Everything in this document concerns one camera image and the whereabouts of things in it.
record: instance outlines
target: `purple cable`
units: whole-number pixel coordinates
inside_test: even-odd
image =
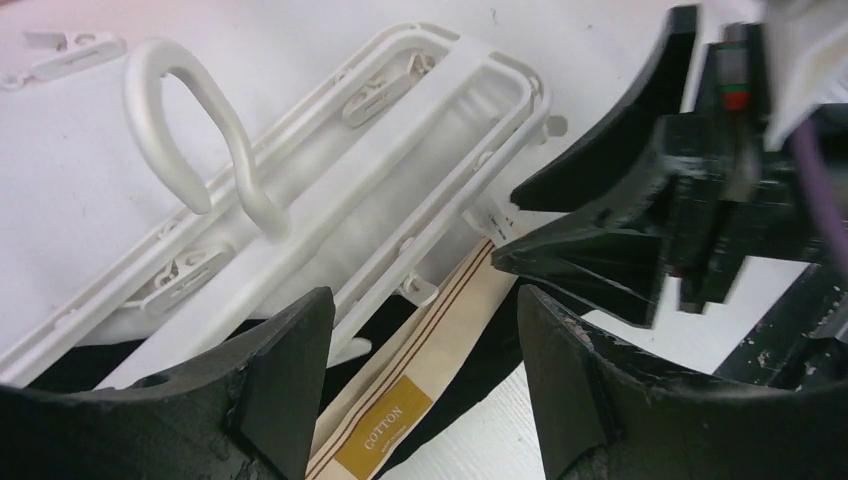
[[[848,277],[848,233],[842,224],[842,212],[827,176],[813,121],[804,120],[792,133],[790,142],[813,222],[842,275]]]

